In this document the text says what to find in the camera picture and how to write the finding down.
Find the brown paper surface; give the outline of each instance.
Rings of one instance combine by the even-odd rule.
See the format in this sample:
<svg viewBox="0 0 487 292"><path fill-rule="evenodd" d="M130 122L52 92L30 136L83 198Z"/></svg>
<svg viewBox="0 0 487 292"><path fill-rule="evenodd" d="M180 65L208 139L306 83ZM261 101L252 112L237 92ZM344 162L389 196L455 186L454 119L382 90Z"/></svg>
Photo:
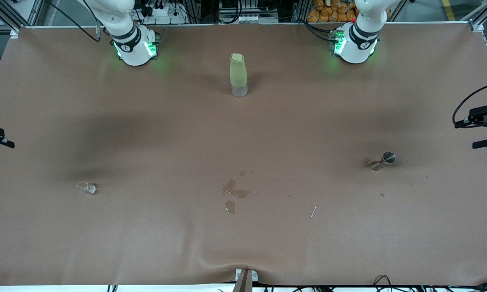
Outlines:
<svg viewBox="0 0 487 292"><path fill-rule="evenodd" d="M302 25L173 27L137 68L22 29L0 64L0 285L487 281L487 130L451 123L486 84L467 24L386 25L359 65Z"/></svg>

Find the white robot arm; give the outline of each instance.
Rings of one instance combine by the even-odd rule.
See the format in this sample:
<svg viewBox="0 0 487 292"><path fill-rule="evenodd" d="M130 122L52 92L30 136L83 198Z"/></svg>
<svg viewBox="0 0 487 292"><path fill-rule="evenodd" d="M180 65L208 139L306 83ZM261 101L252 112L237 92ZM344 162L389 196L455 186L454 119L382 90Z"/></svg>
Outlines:
<svg viewBox="0 0 487 292"><path fill-rule="evenodd" d="M134 0L77 0L90 9L114 39L117 54L132 66L145 64L157 55L158 35L130 17Z"/></svg>
<svg viewBox="0 0 487 292"><path fill-rule="evenodd" d="M386 23L386 8L397 0L355 0L361 11L355 23L348 22L337 30L343 31L340 41L333 44L334 53L349 63L359 64L371 54L379 31Z"/></svg>

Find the black cable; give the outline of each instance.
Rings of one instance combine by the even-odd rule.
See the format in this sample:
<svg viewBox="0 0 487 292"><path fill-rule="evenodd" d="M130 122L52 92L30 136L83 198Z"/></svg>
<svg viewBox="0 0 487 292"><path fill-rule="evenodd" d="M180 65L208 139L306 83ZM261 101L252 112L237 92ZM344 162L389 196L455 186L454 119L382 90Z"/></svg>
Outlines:
<svg viewBox="0 0 487 292"><path fill-rule="evenodd" d="M100 35L97 36L97 39L95 37L93 37L86 30L84 30L84 28L82 28L82 26L80 26L75 20L73 20L72 17L70 17L69 15L67 15L67 13L64 13L60 8L58 8L58 6L52 4L49 1L47 1L47 4L49 4L54 9L56 9L57 11L59 11L61 14L63 14L63 16L67 17L70 21L72 21L73 24L75 24L77 27L79 27L80 30L82 30L82 32L86 33L86 35L88 35L91 39L93 39L94 41L96 41L98 43L101 41L101 36Z"/></svg>
<svg viewBox="0 0 487 292"><path fill-rule="evenodd" d="M319 32L329 33L331 31L331 30L324 30L323 28L315 27L312 24L309 24L308 22L306 22L304 20L296 20L295 22L301 22L301 23L305 24L306 26L310 26L312 29L319 31Z"/></svg>
<svg viewBox="0 0 487 292"><path fill-rule="evenodd" d="M377 283L379 283L379 281L381 281L382 279L386 279L386 281L388 281L388 285L392 286L392 283L390 282L390 278L388 278L388 276L386 275L379 275L375 278L375 283L373 283L373 286L377 285Z"/></svg>
<svg viewBox="0 0 487 292"><path fill-rule="evenodd" d="M108 285L108 288L106 288L106 292L110 292L110 286L112 286L112 292L117 291L117 285Z"/></svg>
<svg viewBox="0 0 487 292"><path fill-rule="evenodd" d="M313 26L311 26L310 24L308 24L308 22L303 21L303 20L298 20L297 22L303 22L303 24L305 24L305 26L308 28L308 31L310 31L318 39L321 39L323 41L328 41L329 43L334 43L334 44L338 42L335 39L326 39L323 36L317 34L314 30L317 30L317 31L320 31L320 32L325 32L325 33L329 33L329 31L321 31L321 28L314 28Z"/></svg>
<svg viewBox="0 0 487 292"><path fill-rule="evenodd" d="M139 20L139 24L143 24L143 21L141 20L141 16L139 15L139 11L137 11L137 9L135 9L135 11L137 14L137 19Z"/></svg>
<svg viewBox="0 0 487 292"><path fill-rule="evenodd" d="M458 127L458 128L459 129L470 129L470 128L478 128L478 127L487 127L487 124L467 125L465 127Z"/></svg>
<svg viewBox="0 0 487 292"><path fill-rule="evenodd" d="M95 16L94 12L92 11L92 9L90 9L90 6L88 6L88 3L86 3L85 0L83 0L83 3L84 5L88 8L88 10L90 11L90 13L92 13L92 16L94 17L95 19L95 22L99 22L99 20L97 19L97 17Z"/></svg>
<svg viewBox="0 0 487 292"><path fill-rule="evenodd" d="M237 3L240 6L240 12L238 12L238 5L237 5L236 6L236 15L235 15L235 17L230 22L223 22L222 20L220 20L220 18L218 18L216 16L216 9L213 10L213 8L214 8L214 1L215 0L211 0L211 13L213 15L214 20L216 20L216 22L222 23L222 24L232 24L233 22L237 21L240 18L240 16L242 15L242 8L243 8L242 1L241 0L238 0Z"/></svg>
<svg viewBox="0 0 487 292"><path fill-rule="evenodd" d="M401 5L401 9L397 11L397 14L392 15L391 21L395 21L395 19L398 17L399 14L401 14L401 11L403 11L404 6L406 5L407 0L404 0L404 2Z"/></svg>
<svg viewBox="0 0 487 292"><path fill-rule="evenodd" d="M195 23L198 24L198 20L202 20L201 18L197 18L197 17L194 17L192 16L187 10L185 10L184 8L182 8L182 5L180 5L179 3L177 3L175 1L175 10L177 9L177 4L179 5L179 8L181 11L183 11L184 13L186 13L186 15L188 15L190 18L193 18L195 20Z"/></svg>
<svg viewBox="0 0 487 292"><path fill-rule="evenodd" d="M266 6L266 5L264 5L265 1L268 1L268 0L258 0L256 7L258 9L260 9L261 11L269 11L269 10L277 9L281 5L281 4L278 4L279 0L276 0L276 5Z"/></svg>
<svg viewBox="0 0 487 292"><path fill-rule="evenodd" d="M461 127L459 126L459 124L457 124L456 122L456 116L457 116L457 112L460 110L460 108L464 105L464 103L466 101L468 101L469 98L471 98L474 94L477 94L478 92L482 91L483 89L487 89L487 85L485 85L484 87L481 87L477 90L475 90L473 93L471 93L470 95L468 95L466 98L464 98L464 100L462 100L462 102L460 102L460 104L458 105L458 107L455 109L455 111L453 112L453 124L455 125L455 127Z"/></svg>

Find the clear plastic bottle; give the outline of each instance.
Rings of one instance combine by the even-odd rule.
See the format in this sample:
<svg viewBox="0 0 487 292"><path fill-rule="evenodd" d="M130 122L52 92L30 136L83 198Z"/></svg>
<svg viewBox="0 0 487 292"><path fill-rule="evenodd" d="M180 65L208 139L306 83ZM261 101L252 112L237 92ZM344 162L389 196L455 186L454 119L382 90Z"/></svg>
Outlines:
<svg viewBox="0 0 487 292"><path fill-rule="evenodd" d="M229 68L231 78L231 91L236 97L243 97L247 94L247 68L242 54L234 52L231 54L231 66Z"/></svg>

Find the clear plastic cup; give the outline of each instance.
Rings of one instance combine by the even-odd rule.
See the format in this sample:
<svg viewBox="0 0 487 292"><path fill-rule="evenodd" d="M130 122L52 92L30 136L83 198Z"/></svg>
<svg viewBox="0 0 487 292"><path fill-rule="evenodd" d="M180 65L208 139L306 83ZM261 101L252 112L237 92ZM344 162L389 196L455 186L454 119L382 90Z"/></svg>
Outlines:
<svg viewBox="0 0 487 292"><path fill-rule="evenodd" d="M82 180L76 185L76 191L80 195L93 195L95 193L95 185L91 183L87 183L86 181Z"/></svg>

